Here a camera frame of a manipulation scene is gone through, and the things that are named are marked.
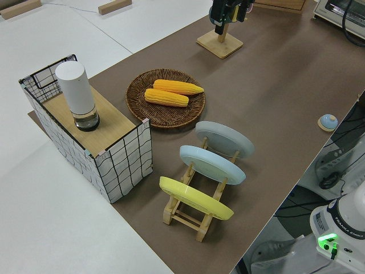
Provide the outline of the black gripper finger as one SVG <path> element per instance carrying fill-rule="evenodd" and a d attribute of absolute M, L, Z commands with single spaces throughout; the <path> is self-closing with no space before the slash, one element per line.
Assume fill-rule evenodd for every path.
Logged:
<path fill-rule="evenodd" d="M 246 12 L 248 8 L 248 1 L 242 0 L 242 2 L 239 4 L 238 13 L 237 13 L 237 20 L 238 21 L 244 21 Z"/>
<path fill-rule="evenodd" d="M 213 1 L 213 20 L 216 25 L 215 31 L 217 34 L 223 33 L 227 15 L 227 4 L 227 0 Z"/>

